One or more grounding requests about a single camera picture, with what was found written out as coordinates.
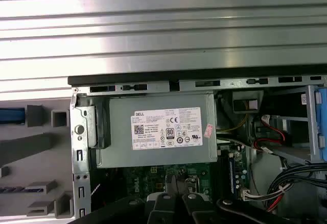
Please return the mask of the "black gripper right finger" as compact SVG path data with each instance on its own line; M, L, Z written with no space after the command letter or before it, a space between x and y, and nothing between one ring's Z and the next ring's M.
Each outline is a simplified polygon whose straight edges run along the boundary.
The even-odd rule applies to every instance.
M278 216L240 200L220 199L214 203L200 194L182 197L185 208L194 223L326 223L308 216Z

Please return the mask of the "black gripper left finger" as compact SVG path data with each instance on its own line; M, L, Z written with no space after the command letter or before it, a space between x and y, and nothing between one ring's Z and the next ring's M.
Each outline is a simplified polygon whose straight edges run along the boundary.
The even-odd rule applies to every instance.
M74 220L74 223L176 223L177 175L166 176L166 191L125 197Z

